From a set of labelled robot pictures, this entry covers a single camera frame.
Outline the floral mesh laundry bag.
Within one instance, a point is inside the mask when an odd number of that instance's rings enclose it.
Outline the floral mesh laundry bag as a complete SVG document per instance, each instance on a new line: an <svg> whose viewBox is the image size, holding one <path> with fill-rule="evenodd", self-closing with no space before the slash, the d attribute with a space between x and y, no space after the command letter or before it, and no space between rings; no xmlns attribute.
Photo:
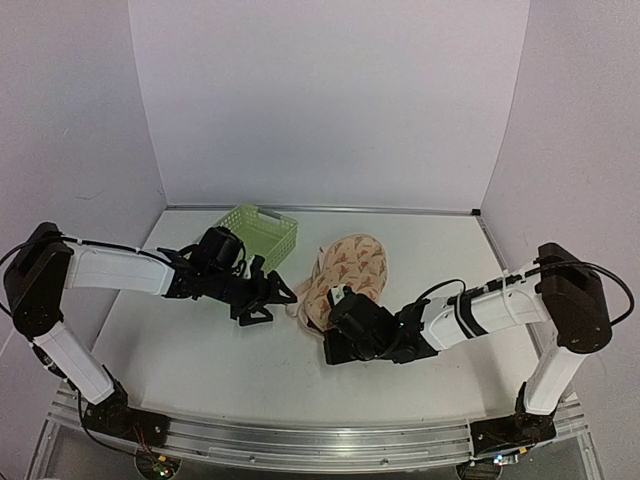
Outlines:
<svg viewBox="0 0 640 480"><path fill-rule="evenodd" d="M382 243L368 234L350 235L318 249L311 275L294 293L297 301L285 308L311 335L321 336L333 327L327 295L346 286L377 302L386 286L388 262Z"/></svg>

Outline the green plastic basket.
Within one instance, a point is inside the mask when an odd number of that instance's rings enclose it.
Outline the green plastic basket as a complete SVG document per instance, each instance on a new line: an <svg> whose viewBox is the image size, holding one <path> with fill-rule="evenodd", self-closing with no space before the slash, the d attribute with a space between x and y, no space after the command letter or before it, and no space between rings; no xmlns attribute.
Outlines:
<svg viewBox="0 0 640 480"><path fill-rule="evenodd" d="M263 207L238 205L216 225L235 234L249 257L263 257L265 272L276 270L296 247L298 221Z"/></svg>

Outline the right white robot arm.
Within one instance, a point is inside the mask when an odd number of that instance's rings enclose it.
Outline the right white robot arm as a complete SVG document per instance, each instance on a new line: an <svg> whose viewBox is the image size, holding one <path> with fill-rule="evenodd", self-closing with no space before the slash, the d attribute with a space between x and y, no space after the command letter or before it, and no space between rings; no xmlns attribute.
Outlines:
<svg viewBox="0 0 640 480"><path fill-rule="evenodd" d="M438 296L449 284L430 287L396 313L345 284L330 288L325 361L406 364L503 330L550 323L552 340L523 384L519 409L503 423L514 443L540 430L585 358L604 349L614 326L635 309L634 295L618 275L553 242L541 245L537 258L516 271Z"/></svg>

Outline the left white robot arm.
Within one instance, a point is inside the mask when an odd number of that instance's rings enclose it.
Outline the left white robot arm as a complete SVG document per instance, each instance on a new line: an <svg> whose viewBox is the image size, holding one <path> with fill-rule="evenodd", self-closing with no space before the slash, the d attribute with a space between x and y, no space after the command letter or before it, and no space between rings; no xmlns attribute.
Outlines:
<svg viewBox="0 0 640 480"><path fill-rule="evenodd" d="M179 249L138 247L63 234L51 222L40 224L24 242L1 257L1 303L14 328L44 366L97 405L94 417L114 437L134 428L134 415L122 404L127 393L98 361L80 318L105 321L107 300L120 292L168 300L211 299L229 308L241 326L270 322L273 305L290 305L296 294L266 260L251 256L226 227L210 227L199 240Z"/></svg>

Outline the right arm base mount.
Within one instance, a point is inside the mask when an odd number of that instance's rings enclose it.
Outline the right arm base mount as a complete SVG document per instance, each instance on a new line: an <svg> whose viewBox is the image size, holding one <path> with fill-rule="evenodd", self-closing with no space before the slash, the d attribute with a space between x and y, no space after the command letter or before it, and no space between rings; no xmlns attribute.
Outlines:
<svg viewBox="0 0 640 480"><path fill-rule="evenodd" d="M524 399L518 398L512 414L472 422L471 458L486 459L553 440L556 436L555 413L555 409L547 415L530 413L524 406Z"/></svg>

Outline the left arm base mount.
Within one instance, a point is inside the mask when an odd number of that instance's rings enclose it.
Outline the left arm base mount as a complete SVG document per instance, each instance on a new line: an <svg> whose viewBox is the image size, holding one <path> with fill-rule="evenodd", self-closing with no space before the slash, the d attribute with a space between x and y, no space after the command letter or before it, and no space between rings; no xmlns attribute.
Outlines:
<svg viewBox="0 0 640 480"><path fill-rule="evenodd" d="M118 380L112 379L114 391L98 403L87 401L80 415L81 425L90 432L138 442L148 447L164 445L169 417L129 405L128 394Z"/></svg>

